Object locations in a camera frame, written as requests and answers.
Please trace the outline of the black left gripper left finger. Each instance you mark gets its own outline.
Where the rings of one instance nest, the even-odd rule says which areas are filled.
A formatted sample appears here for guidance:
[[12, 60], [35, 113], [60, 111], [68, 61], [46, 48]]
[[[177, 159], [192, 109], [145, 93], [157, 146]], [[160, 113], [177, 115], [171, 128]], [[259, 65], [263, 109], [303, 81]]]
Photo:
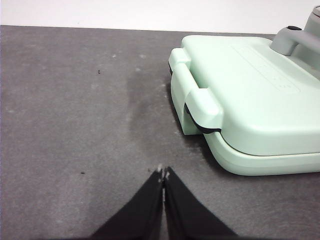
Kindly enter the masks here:
[[141, 188], [91, 237], [94, 240], [158, 240], [163, 214], [163, 168], [158, 166]]

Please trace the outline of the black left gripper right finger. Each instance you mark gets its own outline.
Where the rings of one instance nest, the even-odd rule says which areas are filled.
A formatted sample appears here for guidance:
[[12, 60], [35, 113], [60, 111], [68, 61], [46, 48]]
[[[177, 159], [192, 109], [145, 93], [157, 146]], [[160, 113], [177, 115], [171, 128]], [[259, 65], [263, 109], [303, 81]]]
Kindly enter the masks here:
[[171, 167], [165, 169], [165, 213], [171, 240], [236, 240], [239, 236], [208, 210]]

